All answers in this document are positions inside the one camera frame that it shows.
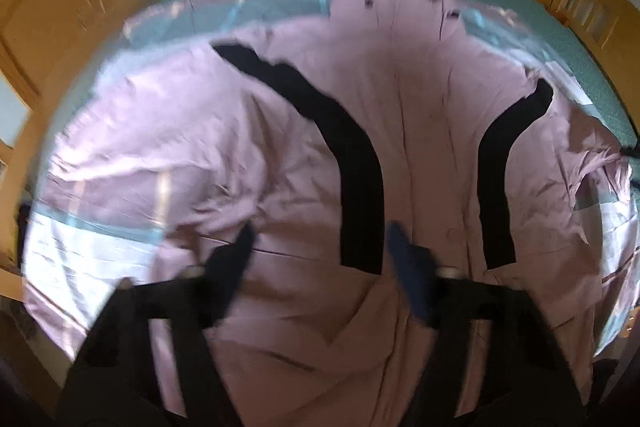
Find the pink padded winter jacket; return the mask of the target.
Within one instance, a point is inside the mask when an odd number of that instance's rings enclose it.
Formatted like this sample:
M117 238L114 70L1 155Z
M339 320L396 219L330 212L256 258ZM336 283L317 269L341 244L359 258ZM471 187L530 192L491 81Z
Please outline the pink padded winter jacket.
M160 232L148 279L118 280L98 315L121 281L173 280L252 226L204 333L239 426L403 426L436 333L398 281L393 222L446 277L526 291L588 421L604 268L584 210L629 199L628 160L548 72L470 35L457 0L330 0L172 52L87 103L46 178L57 210ZM150 333L184 415L168 321Z

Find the plaid pink grey bedsheet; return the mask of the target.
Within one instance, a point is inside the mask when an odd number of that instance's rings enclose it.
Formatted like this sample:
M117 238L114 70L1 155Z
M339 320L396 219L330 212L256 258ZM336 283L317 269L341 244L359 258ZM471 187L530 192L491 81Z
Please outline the plaid pink grey bedsheet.
M139 281L148 279L151 259L160 243L160 232L157 229L120 231L93 225L81 221L75 211L57 210L45 202L46 173L56 142L79 111L112 84L172 52L223 32L136 46L130 36L149 18L148 9L128 20L122 32L94 54L58 106L44 140L29 222L21 229L22 271L35 295L30 314L69 357L76 355L87 327L96 319L118 280L123 277ZM480 41L515 63L548 72L571 100L605 124L588 109L589 98L576 77L558 62L539 60L524 48L500 49Z

